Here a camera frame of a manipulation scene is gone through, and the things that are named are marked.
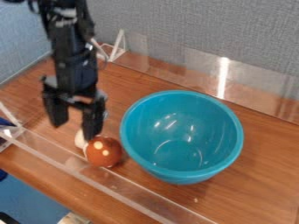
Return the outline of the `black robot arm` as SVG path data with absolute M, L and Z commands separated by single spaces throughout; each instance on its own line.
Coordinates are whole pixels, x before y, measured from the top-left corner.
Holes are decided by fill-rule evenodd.
M 42 105 L 54 127 L 69 120 L 69 108 L 81 111 L 81 130 L 90 140 L 102 130 L 106 95 L 97 89 L 94 24 L 86 0 L 28 0 L 50 41 L 53 76 L 42 76 Z

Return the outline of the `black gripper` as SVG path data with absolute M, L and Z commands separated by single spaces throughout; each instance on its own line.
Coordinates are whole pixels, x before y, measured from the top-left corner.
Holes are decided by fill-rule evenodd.
M 105 110 L 105 94 L 97 89 L 98 62 L 94 57 L 54 60 L 54 75 L 41 77 L 42 105 L 50 125 L 60 127 L 68 120 L 68 107 L 82 111 L 82 136 L 86 141 L 101 132 Z

